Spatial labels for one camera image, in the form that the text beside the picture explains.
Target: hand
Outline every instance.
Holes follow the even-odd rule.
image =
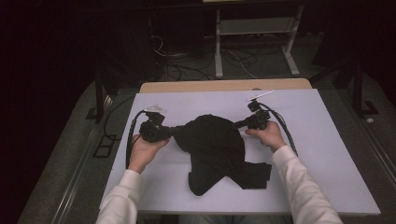
[[[280,133],[279,126],[276,122],[270,120],[267,122],[265,130],[247,129],[245,133],[259,137],[262,144],[270,147],[272,152],[276,152],[286,145]]]
[[[137,134],[132,137],[132,142],[134,142],[134,145],[132,147],[131,159],[128,169],[142,174],[146,165],[152,162],[160,148],[168,144],[169,139],[156,143],[149,143],[142,137],[139,137],[139,134]]]

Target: black cloth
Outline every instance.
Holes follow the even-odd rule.
[[[205,194],[226,175],[242,189],[266,188],[272,166],[245,161],[245,142],[231,121],[203,115],[174,137],[191,154],[189,185],[195,195]]]

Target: white tabletop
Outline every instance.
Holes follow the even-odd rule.
[[[167,110],[164,126],[184,125],[204,114],[231,121],[251,115],[246,99],[268,91],[201,91],[139,93],[120,142],[120,148],[106,185],[104,196],[119,183],[125,169],[125,148],[131,121],[140,110],[158,105]],[[278,112],[286,121],[299,157],[340,214],[376,215],[380,211],[367,189],[355,163],[337,132],[317,90],[279,90],[263,96],[259,102]],[[147,120],[141,115],[140,123]],[[246,161],[271,163],[272,153],[259,140],[240,133],[246,144]],[[214,213],[214,214],[285,214],[290,212],[285,191],[273,166],[267,189],[241,189],[224,177],[203,196],[195,196],[188,185],[190,154],[182,151],[171,138],[149,164],[139,212]]]

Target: white shirt sleeve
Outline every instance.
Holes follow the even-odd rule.
[[[124,171],[120,183],[105,197],[96,223],[136,223],[142,183],[139,173]]]
[[[326,195],[289,146],[274,153],[273,163],[288,194],[295,224],[342,223]]]

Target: black device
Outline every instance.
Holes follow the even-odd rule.
[[[268,110],[263,110],[256,99],[252,100],[250,104],[247,105],[253,115],[247,117],[244,120],[237,121],[233,124],[234,129],[239,129],[247,126],[249,129],[261,129],[264,130],[267,127],[267,122],[270,117]]]
[[[172,137],[175,133],[180,132],[182,126],[166,127],[163,126],[165,116],[156,112],[146,112],[148,120],[140,125],[140,134],[145,141],[150,143]]]

